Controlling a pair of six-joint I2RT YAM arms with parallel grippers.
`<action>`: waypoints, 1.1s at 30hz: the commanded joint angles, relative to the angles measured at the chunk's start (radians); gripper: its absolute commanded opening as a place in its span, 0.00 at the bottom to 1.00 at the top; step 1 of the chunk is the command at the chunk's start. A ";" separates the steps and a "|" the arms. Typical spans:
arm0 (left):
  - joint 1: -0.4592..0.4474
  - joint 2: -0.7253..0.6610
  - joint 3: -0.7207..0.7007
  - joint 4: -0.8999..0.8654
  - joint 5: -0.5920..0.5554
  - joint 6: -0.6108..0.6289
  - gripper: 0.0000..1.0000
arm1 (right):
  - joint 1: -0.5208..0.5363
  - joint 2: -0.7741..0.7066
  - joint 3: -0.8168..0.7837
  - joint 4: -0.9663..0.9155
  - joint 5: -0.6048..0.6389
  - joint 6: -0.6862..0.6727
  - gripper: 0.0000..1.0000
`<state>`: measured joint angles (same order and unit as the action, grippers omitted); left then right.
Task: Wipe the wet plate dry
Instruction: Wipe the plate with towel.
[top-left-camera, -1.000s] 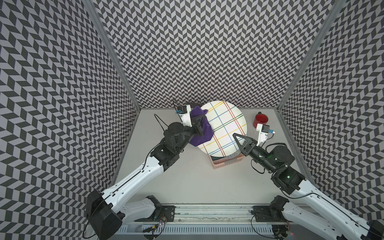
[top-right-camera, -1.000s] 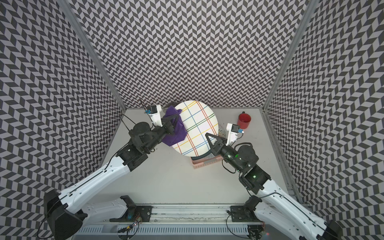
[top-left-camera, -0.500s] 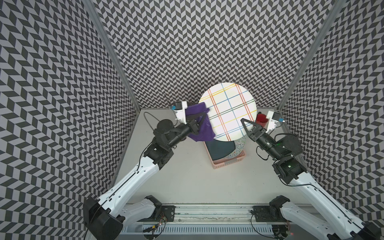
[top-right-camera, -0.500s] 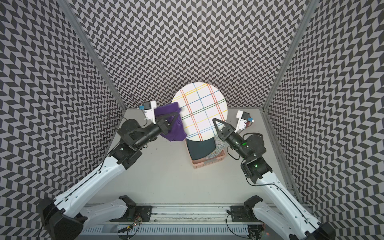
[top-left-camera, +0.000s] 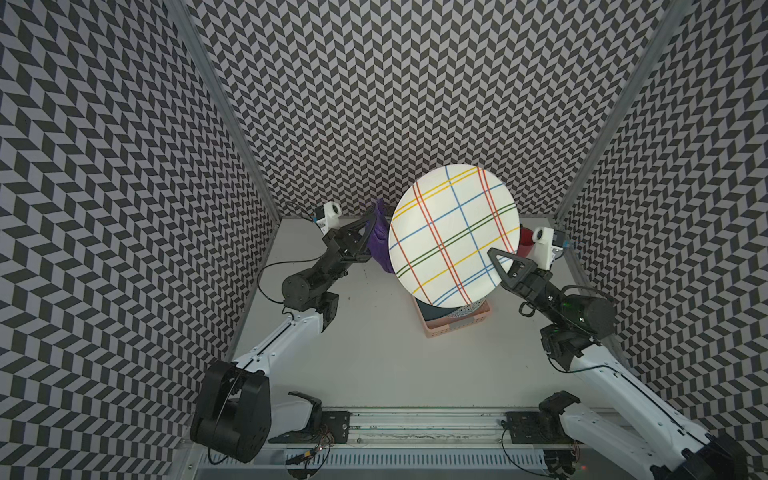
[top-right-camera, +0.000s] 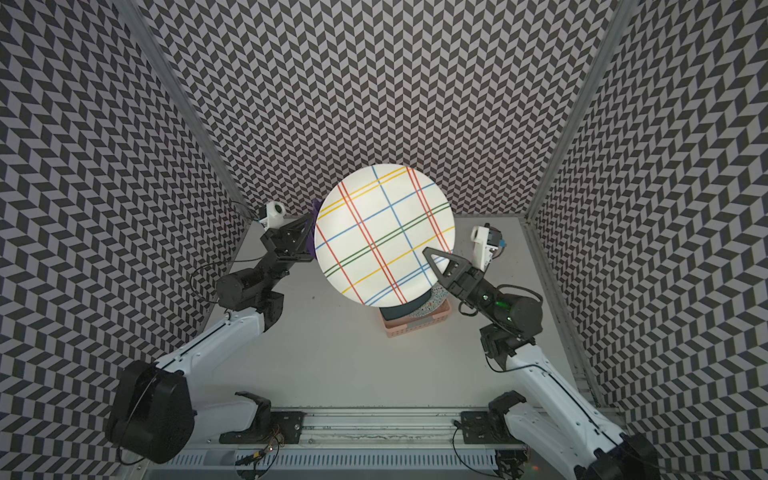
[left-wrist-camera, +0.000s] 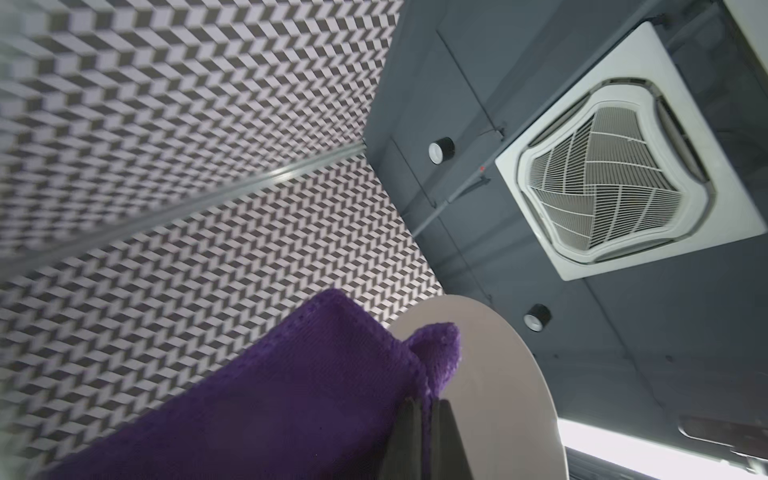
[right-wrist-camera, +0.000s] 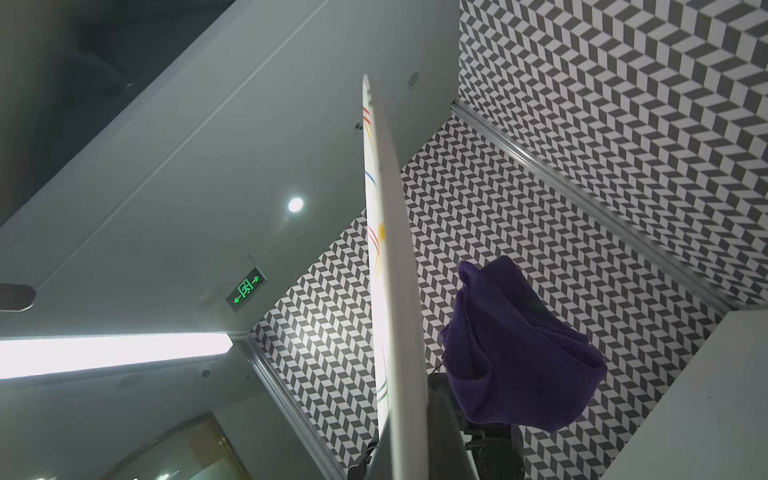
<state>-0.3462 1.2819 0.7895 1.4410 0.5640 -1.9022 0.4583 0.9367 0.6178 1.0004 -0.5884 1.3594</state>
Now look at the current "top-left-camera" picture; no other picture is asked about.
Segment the colourful speckled round plate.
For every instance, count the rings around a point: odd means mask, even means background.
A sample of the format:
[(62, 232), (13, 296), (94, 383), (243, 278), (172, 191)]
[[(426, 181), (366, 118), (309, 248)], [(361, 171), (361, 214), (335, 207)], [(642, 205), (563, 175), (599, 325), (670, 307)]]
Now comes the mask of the colourful speckled round plate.
[(467, 316), (474, 316), (475, 312), (480, 309), (485, 302), (484, 299), (475, 301), (471, 304), (462, 306), (454, 310), (449, 317), (450, 318), (463, 318)]

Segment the purple cloth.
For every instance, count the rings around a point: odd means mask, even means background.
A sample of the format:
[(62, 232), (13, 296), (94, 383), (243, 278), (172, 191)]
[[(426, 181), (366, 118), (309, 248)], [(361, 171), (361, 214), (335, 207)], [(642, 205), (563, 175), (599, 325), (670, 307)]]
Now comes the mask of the purple cloth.
[(368, 239), (368, 249), (371, 257), (389, 274), (394, 273), (394, 268), (389, 253), (388, 220), (389, 207), (383, 199), (378, 199), (375, 204), (375, 223)]

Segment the dark teal square plate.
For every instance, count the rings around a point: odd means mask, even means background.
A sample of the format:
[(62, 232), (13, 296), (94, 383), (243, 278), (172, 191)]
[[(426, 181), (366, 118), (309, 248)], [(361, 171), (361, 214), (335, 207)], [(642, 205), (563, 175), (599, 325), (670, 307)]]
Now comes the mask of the dark teal square plate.
[(439, 322), (448, 322), (450, 319), (459, 318), (462, 316), (462, 307), (460, 308), (443, 308), (443, 307), (436, 307), (433, 305), (430, 305), (428, 303), (424, 303), (418, 299), (415, 299), (416, 308), (423, 319), (423, 321), (427, 324), (430, 322), (434, 322), (435, 324), (438, 324)]

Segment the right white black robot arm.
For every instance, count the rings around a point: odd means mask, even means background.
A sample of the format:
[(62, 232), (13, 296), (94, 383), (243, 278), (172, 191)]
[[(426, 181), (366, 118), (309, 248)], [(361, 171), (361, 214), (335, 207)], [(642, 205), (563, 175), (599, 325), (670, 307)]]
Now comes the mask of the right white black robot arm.
[(540, 403), (540, 429), (598, 451), (636, 479), (748, 478), (747, 454), (735, 439), (675, 410), (606, 347), (615, 332), (613, 297), (591, 287), (559, 288), (530, 258), (497, 248), (488, 256), (502, 288), (549, 320), (540, 334), (550, 365), (594, 388), (632, 427), (625, 430), (559, 391)]

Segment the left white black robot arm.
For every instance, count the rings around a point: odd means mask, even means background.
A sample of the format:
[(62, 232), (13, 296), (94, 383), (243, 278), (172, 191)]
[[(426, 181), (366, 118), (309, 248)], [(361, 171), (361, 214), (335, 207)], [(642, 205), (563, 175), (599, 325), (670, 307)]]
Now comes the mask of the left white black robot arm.
[(329, 229), (323, 237), (326, 250), (315, 264), (282, 283), (283, 322), (246, 354), (208, 368), (191, 424), (194, 443), (246, 463), (272, 438), (323, 437), (321, 400), (282, 391), (275, 380), (284, 361), (335, 319), (339, 297), (330, 289), (351, 265), (370, 259), (368, 240), (376, 221), (375, 208), (369, 208), (358, 220)]

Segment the white plaid round plate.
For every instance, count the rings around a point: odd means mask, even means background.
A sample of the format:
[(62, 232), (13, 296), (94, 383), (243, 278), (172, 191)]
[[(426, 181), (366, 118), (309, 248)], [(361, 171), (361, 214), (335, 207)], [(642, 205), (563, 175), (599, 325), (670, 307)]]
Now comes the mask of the white plaid round plate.
[(518, 205), (502, 180), (479, 166), (448, 165), (405, 191), (390, 221), (388, 253), (415, 299), (459, 308), (501, 284), (489, 251), (517, 253), (520, 234)]

